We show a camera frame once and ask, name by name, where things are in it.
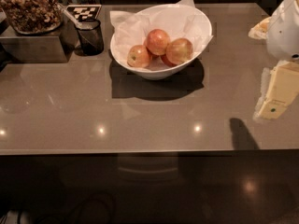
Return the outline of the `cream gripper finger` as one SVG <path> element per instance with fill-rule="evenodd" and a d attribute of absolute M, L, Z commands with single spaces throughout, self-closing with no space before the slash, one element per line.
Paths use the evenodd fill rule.
<path fill-rule="evenodd" d="M 261 97 L 257 103 L 258 119 L 277 119 L 299 94 L 299 64 L 279 61 L 262 72 Z"/>
<path fill-rule="evenodd" d="M 270 22 L 270 18 L 267 17 L 257 23 L 254 27 L 249 30 L 249 37 L 253 39 L 266 39 L 268 24 Z"/>

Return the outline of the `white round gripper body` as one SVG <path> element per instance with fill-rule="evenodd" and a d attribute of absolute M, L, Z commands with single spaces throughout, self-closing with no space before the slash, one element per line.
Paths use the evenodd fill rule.
<path fill-rule="evenodd" d="M 266 35 L 267 50 L 278 60 L 299 59 L 298 0 L 283 0 L 274 11 Z"/>

